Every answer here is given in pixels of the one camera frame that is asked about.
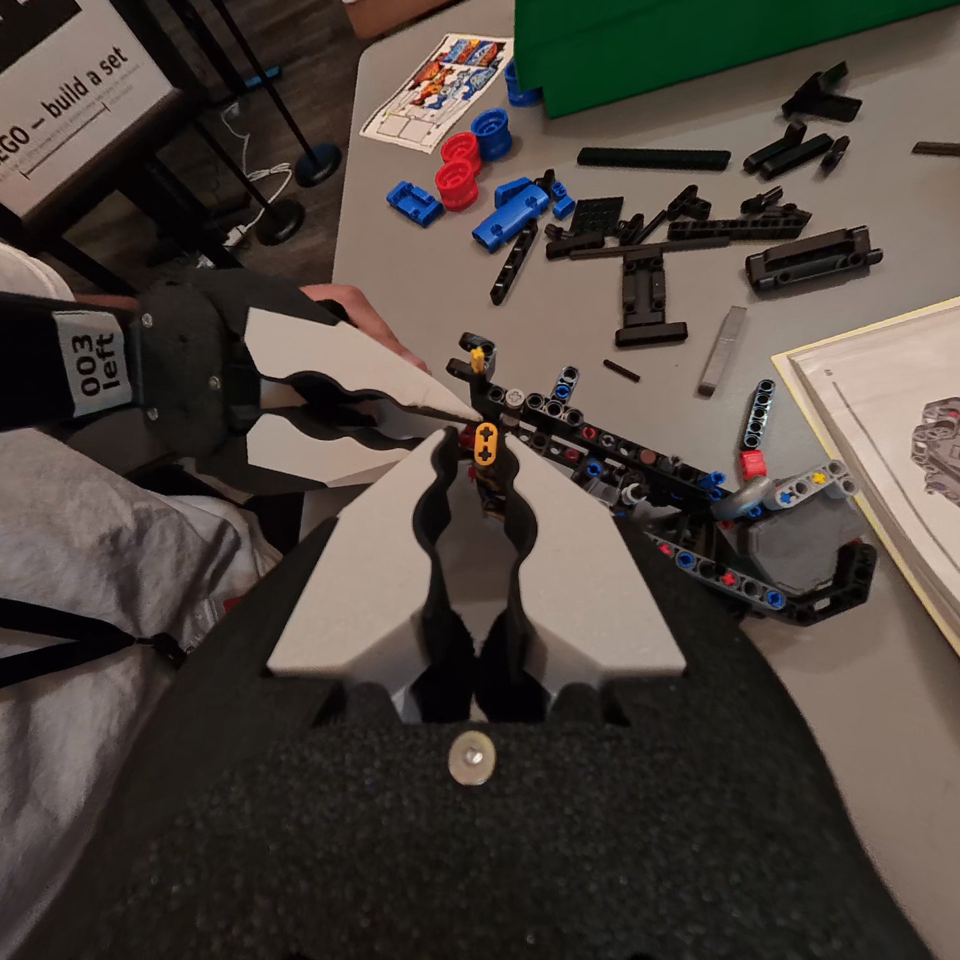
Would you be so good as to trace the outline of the white black printed sign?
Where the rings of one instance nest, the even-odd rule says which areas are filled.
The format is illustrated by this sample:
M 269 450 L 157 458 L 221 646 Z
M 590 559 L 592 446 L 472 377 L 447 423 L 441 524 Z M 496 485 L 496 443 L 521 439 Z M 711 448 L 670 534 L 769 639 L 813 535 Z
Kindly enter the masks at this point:
M 1 200 L 25 220 L 186 99 L 143 2 L 1 3 Z

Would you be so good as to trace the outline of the black stanchion post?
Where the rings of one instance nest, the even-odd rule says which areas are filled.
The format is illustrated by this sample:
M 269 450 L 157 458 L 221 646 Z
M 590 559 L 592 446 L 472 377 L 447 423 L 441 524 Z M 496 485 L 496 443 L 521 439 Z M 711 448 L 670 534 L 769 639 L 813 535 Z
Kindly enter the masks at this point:
M 240 30 L 226 2 L 211 1 L 210 3 L 219 17 L 222 18 L 226 29 L 260 80 L 262 88 L 266 90 L 271 102 L 273 102 L 284 123 L 302 149 L 302 154 L 294 163 L 293 167 L 294 179 L 297 185 L 300 187 L 313 187 L 328 180 L 338 170 L 342 162 L 342 151 L 336 144 L 331 142 L 321 142 L 316 146 L 310 144 L 286 103 L 282 100 L 280 93 L 268 76 L 266 69 L 263 67 L 253 47 Z
M 211 65 L 219 72 L 227 87 L 239 97 L 248 93 L 246 81 L 239 76 L 230 57 L 213 37 L 212 32 L 192 2 L 168 1 L 167 5 L 194 41 L 197 42 L 200 50 L 210 60 Z M 212 6 L 258 77 L 260 88 L 266 90 L 284 121 L 299 137 L 299 129 L 292 118 L 292 114 L 275 89 L 270 75 L 263 67 L 252 45 L 230 13 L 226 2 L 212 2 Z M 220 159 L 223 166 L 234 176 L 234 179 L 243 187 L 246 194 L 259 205 L 260 213 L 251 223 L 253 233 L 259 243 L 264 246 L 278 246 L 291 239 L 305 222 L 306 210 L 304 206 L 293 198 L 267 198 L 264 196 L 258 186 L 247 176 L 245 166 L 234 160 L 201 121 L 195 121 L 193 126 L 200 139 Z

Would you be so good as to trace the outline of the long blue lego panel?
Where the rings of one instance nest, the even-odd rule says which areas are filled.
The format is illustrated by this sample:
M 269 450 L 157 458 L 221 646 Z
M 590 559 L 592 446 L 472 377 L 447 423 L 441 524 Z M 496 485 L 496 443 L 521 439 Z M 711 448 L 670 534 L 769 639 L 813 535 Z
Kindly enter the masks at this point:
M 494 254 L 529 221 L 536 221 L 550 203 L 550 193 L 528 177 L 504 183 L 494 190 L 494 210 L 472 231 L 472 238 Z

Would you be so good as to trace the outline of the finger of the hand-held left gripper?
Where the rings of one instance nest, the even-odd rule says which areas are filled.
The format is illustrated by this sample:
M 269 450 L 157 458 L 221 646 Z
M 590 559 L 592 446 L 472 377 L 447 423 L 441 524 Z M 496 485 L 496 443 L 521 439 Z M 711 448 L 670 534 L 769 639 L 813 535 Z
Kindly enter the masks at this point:
M 422 441 L 323 423 L 307 411 L 267 411 L 246 433 L 246 460 L 315 482 L 376 482 Z
M 243 340 L 263 379 L 290 382 L 317 375 L 352 397 L 371 393 L 438 419 L 482 420 L 453 391 L 347 321 L 328 324 L 251 307 Z

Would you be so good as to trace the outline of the plain cardboard box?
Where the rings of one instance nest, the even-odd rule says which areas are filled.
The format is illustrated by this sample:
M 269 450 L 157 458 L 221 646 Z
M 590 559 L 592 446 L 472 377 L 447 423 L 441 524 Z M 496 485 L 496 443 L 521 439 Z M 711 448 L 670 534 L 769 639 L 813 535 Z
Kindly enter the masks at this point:
M 459 1 L 342 1 L 356 37 L 375 40 L 389 36 Z

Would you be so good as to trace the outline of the blue lego wheel rim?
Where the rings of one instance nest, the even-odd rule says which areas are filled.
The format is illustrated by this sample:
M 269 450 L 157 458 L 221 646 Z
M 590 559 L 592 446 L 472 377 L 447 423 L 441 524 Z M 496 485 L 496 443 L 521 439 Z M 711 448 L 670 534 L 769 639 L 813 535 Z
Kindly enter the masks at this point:
M 480 112 L 471 122 L 470 132 L 476 138 L 479 156 L 484 164 L 503 159 L 512 149 L 509 115 L 504 108 Z
M 512 107 L 526 108 L 543 102 L 544 91 L 541 88 L 525 88 L 521 85 L 513 59 L 506 65 L 503 78 L 507 87 L 508 101 Z

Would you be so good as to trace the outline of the person's left hand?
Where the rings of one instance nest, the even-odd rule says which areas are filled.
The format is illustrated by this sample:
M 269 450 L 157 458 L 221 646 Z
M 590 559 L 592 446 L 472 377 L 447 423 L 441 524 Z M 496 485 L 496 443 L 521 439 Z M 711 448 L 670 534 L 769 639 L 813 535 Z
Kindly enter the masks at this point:
M 320 283 L 303 285 L 299 289 L 314 302 L 339 304 L 357 330 L 364 332 L 392 353 L 430 375 L 426 363 L 400 342 L 359 288 L 347 284 Z

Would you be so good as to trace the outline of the lego sticker sheet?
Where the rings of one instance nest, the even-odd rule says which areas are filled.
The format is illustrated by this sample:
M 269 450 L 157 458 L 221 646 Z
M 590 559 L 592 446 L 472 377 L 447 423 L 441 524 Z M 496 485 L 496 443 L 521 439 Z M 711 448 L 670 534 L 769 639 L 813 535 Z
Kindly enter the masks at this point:
M 448 33 L 361 126 L 373 141 L 431 154 L 513 58 L 514 40 Z

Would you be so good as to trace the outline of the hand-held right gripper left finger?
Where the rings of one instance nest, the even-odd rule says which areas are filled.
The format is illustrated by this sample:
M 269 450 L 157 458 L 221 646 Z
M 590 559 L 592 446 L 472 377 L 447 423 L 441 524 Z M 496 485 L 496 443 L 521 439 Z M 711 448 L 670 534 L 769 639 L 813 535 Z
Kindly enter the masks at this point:
M 279 677 L 385 689 L 422 720 L 411 688 L 449 646 L 436 545 L 450 524 L 458 432 L 438 429 L 342 509 L 267 661 Z

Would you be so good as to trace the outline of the lego instruction booklet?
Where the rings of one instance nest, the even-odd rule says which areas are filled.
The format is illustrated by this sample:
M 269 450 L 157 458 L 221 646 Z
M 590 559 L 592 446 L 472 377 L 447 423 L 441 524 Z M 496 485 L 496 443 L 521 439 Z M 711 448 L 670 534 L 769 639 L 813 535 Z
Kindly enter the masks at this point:
M 959 298 L 772 358 L 874 534 L 959 650 Z

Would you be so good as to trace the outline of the flat blue lego piece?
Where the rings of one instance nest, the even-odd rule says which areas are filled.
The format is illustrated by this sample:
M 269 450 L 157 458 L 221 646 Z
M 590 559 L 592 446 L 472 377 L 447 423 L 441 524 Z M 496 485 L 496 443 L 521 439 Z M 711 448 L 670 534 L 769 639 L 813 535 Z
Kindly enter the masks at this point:
M 446 211 L 438 198 L 410 181 L 401 181 L 390 189 L 386 201 L 391 209 L 424 229 Z

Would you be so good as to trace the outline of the green plastic bin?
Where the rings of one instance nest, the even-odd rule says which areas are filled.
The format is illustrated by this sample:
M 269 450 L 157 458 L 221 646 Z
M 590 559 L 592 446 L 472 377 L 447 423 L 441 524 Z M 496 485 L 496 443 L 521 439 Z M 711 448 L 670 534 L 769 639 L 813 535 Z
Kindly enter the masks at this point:
M 561 118 L 822 42 L 949 1 L 516 1 L 522 90 Z

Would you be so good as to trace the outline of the grey lego bar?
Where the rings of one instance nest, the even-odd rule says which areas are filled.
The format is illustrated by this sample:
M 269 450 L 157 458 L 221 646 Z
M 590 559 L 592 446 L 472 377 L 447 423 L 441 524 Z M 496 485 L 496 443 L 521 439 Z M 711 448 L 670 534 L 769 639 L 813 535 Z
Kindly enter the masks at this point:
M 746 307 L 731 306 L 729 308 L 706 359 L 695 391 L 699 399 L 711 399 L 719 388 L 746 324 L 747 314 Z

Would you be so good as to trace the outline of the red lego wheel rim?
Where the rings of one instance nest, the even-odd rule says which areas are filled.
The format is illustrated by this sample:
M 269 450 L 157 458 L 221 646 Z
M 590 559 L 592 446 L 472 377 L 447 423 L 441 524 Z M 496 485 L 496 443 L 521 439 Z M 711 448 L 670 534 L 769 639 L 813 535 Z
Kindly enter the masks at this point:
M 440 145 L 440 157 L 444 165 L 453 162 L 468 162 L 474 177 L 483 166 L 477 137 L 468 130 L 447 138 Z
M 478 199 L 474 163 L 468 159 L 445 162 L 435 175 L 435 186 L 446 210 L 461 212 L 468 209 Z

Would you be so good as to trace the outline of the partly built lego model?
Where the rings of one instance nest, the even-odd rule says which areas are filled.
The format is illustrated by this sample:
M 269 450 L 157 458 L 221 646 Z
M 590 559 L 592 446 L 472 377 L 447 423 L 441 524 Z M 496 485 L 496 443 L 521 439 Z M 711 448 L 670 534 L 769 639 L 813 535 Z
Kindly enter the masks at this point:
M 493 380 L 493 341 L 464 332 L 459 348 L 469 358 L 451 359 L 447 372 L 468 384 L 500 440 L 517 438 L 615 518 L 660 509 L 641 522 L 645 536 L 739 617 L 810 627 L 868 601 L 878 552 L 859 534 L 858 487 L 844 462 L 730 491 L 723 472 L 589 422 L 572 404 L 577 367 L 564 367 L 549 393 L 506 390 Z

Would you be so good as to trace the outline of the scattered black lego parts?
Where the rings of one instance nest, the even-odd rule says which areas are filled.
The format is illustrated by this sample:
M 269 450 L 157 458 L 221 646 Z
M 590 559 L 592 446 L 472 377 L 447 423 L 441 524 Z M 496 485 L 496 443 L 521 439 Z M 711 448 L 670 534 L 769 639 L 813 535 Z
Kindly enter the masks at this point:
M 811 213 L 804 235 L 865 225 L 883 250 L 869 276 L 818 281 L 805 293 L 759 296 L 745 278 L 745 258 L 774 245 L 668 256 L 666 319 L 684 322 L 684 343 L 614 348 L 620 285 L 611 260 L 582 265 L 527 259 L 505 304 L 487 306 L 480 328 L 496 342 L 497 382 L 542 390 L 558 368 L 583 375 L 584 404 L 621 396 L 694 394 L 729 308 L 745 306 L 743 338 L 719 388 L 726 402 L 771 371 L 770 356 L 958 296 L 958 159 L 911 152 L 916 141 L 958 141 L 958 20 L 922 20 L 916 48 L 858 49 L 852 41 L 787 54 L 687 81 L 540 126 L 524 111 L 510 121 L 522 136 L 519 174 L 552 168 L 575 199 L 622 196 L 626 215 L 648 221 L 688 186 L 731 219 L 741 203 L 772 186 Z M 806 118 L 804 140 L 850 137 L 836 170 L 814 159 L 771 181 L 743 162 L 783 137 L 782 102 L 810 74 L 846 62 L 842 94 L 861 100 L 849 122 Z

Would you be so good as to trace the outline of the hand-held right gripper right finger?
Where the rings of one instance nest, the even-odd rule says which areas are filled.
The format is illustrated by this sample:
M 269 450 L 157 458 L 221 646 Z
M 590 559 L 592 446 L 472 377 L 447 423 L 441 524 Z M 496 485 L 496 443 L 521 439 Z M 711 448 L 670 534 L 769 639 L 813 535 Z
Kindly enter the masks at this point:
M 510 666 L 562 690 L 681 676 L 672 631 L 607 507 L 515 436 L 504 440 Z

